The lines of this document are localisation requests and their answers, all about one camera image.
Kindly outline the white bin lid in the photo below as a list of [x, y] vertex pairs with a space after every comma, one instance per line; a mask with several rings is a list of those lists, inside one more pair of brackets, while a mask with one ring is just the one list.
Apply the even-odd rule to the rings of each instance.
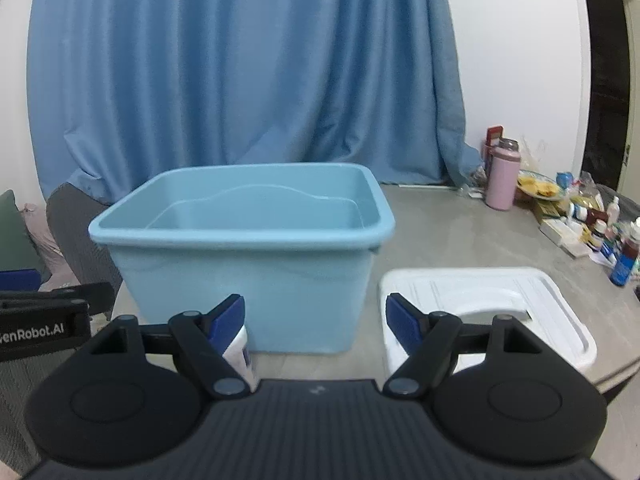
[[535, 268], [396, 269], [378, 286], [380, 308], [398, 292], [423, 313], [445, 311], [465, 323], [488, 324], [511, 315], [576, 370], [597, 359], [597, 344], [557, 284]]

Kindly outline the green cushion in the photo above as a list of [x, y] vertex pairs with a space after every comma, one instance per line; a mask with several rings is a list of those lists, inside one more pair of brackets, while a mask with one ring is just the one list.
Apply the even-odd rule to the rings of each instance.
[[17, 209], [12, 190], [1, 194], [0, 235], [2, 272], [36, 271], [39, 275], [38, 287], [51, 277], [51, 272], [30, 237], [21, 211]]

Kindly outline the grey chair back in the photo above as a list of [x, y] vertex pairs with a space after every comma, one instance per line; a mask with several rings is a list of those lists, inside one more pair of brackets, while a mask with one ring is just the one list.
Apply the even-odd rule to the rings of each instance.
[[89, 236], [89, 224], [107, 205], [94, 200], [70, 183], [58, 186], [47, 199], [47, 222], [58, 247], [81, 285], [108, 283], [103, 299], [112, 308], [122, 284], [110, 253]]

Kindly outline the light blue plastic bin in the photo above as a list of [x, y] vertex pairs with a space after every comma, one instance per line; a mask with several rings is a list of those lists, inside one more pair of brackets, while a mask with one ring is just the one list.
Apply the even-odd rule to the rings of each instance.
[[146, 322], [237, 294], [252, 350], [330, 354], [352, 346], [374, 255], [394, 229], [368, 168], [324, 162], [167, 171], [89, 235]]

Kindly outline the pink thermos bottle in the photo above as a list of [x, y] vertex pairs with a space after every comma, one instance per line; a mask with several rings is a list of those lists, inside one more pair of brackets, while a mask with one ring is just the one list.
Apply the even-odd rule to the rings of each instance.
[[490, 150], [488, 187], [485, 203], [492, 209], [506, 211], [514, 202], [518, 173], [521, 168], [521, 153], [518, 142], [502, 138]]

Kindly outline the white flat box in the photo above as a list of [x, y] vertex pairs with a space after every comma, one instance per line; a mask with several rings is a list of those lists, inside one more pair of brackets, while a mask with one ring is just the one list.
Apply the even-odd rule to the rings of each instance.
[[573, 259], [589, 256], [592, 250], [582, 241], [582, 233], [574, 231], [560, 219], [546, 219], [539, 231]]

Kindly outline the plate of yellow food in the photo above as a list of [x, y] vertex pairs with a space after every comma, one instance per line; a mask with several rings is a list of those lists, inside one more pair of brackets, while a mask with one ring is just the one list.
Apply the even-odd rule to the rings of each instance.
[[536, 171], [520, 170], [516, 187], [526, 196], [538, 198], [538, 200], [558, 202], [565, 197], [565, 192], [559, 185]]

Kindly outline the blue labelled brown bottle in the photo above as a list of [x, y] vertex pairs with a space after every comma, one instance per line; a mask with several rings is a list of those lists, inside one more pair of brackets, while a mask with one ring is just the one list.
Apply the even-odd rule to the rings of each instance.
[[639, 242], [639, 219], [636, 219], [636, 221], [632, 222], [629, 227], [628, 236], [624, 241], [623, 247], [620, 250], [620, 254], [617, 257], [615, 266], [611, 272], [610, 281], [614, 285], [624, 287], [628, 283], [632, 270], [634, 270], [634, 265], [638, 259]]

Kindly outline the red box behind thermos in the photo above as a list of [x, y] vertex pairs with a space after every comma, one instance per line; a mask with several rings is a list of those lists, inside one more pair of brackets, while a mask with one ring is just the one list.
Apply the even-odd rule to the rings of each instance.
[[485, 163], [485, 170], [489, 171], [491, 164], [492, 151], [496, 148], [503, 135], [503, 125], [496, 125], [489, 127], [486, 131], [485, 143], [483, 146], [483, 158]]

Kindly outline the small white dropper bottle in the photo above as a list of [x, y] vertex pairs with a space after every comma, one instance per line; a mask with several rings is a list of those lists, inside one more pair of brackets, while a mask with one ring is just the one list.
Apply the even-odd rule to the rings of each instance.
[[620, 198], [618, 196], [613, 196], [612, 202], [606, 208], [606, 214], [608, 215], [608, 226], [614, 226], [620, 218]]

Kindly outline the blue curtain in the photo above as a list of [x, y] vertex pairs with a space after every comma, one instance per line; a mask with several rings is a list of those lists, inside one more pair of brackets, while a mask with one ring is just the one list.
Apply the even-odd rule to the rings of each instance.
[[44, 195], [270, 162], [464, 185], [482, 163], [448, 0], [32, 0], [26, 68]]

